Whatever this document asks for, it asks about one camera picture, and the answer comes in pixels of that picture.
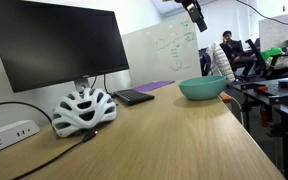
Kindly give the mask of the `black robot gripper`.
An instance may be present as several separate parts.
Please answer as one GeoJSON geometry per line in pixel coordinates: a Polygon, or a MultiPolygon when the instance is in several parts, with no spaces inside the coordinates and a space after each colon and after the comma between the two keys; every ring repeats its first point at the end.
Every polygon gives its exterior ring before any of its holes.
{"type": "Polygon", "coordinates": [[[204,21],[204,17],[201,12],[201,7],[197,0],[174,0],[176,3],[180,3],[184,9],[188,12],[191,20],[197,25],[200,32],[207,29],[207,25],[204,21]]]}

